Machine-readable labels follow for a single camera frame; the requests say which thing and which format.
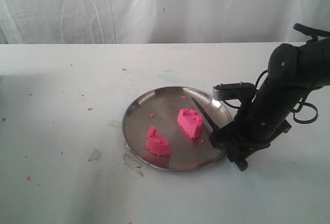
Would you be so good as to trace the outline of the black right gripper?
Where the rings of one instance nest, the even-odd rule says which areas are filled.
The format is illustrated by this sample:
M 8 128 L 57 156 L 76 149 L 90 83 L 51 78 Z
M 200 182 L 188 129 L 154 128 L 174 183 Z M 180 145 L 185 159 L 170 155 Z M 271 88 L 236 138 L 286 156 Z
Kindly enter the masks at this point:
M 291 97 L 251 97 L 241 101 L 233 122 L 218 127 L 211 124 L 209 141 L 214 148 L 225 147 L 230 162 L 246 159 L 267 149 L 282 133 L 291 129 L 286 117 L 293 109 Z

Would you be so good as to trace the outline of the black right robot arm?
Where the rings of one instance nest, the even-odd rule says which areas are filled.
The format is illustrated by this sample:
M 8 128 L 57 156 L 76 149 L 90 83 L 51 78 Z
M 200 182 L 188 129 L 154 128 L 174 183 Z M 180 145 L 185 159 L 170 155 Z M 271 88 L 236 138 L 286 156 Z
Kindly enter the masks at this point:
M 240 106 L 232 122 L 213 128 L 209 140 L 214 148 L 223 146 L 230 162 L 240 170 L 248 166 L 246 158 L 266 149 L 291 125 L 286 120 L 297 114 L 308 95 L 329 85 L 329 32 L 296 23 L 294 30 L 311 39 L 302 46 L 282 43 L 271 54 L 266 75 L 260 87 L 252 83 L 219 84 L 213 87 L 215 100 L 239 100 Z

